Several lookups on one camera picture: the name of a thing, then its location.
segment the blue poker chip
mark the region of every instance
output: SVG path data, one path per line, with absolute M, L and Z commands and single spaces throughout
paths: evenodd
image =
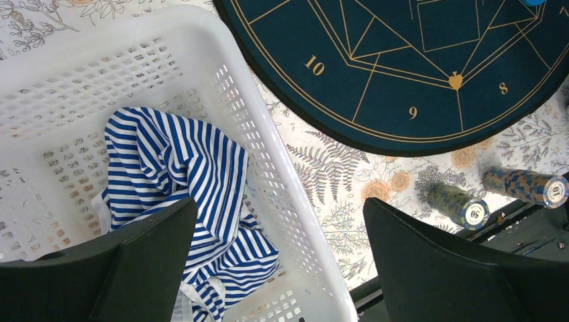
M 458 219 L 459 224 L 468 230 L 479 230 L 486 225 L 490 217 L 488 204 L 480 198 L 472 198 L 462 207 Z

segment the poker chip stack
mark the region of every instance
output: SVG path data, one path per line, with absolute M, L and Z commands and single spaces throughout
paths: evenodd
M 431 207 L 449 217 L 455 224 L 468 230 L 479 230 L 488 221 L 490 211 L 482 199 L 447 184 L 436 184 L 429 191 Z
M 486 190 L 492 193 L 547 208 L 557 208 L 563 205 L 569 197 L 567 179 L 529 170 L 493 166 L 484 173 L 482 183 Z

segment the round felt mat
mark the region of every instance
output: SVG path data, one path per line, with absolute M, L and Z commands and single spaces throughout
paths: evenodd
M 305 121 L 392 156 L 475 144 L 568 72 L 569 0 L 215 0 L 260 79 Z

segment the striped fabric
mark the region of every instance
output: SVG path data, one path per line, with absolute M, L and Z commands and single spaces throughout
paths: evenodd
M 221 321 L 276 271 L 278 251 L 242 205 L 245 149 L 209 123 L 145 107 L 116 111 L 105 139 L 111 161 L 102 198 L 110 231 L 177 200 L 196 200 L 180 287 L 193 301 L 194 321 Z

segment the laundry basket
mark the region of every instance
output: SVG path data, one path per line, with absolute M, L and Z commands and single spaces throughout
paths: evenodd
M 34 260 L 101 234 L 103 129 L 147 106 L 204 119 L 249 151 L 246 201 L 281 267 L 226 321 L 356 321 L 289 155 L 229 30 L 172 6 L 0 63 L 0 262 Z

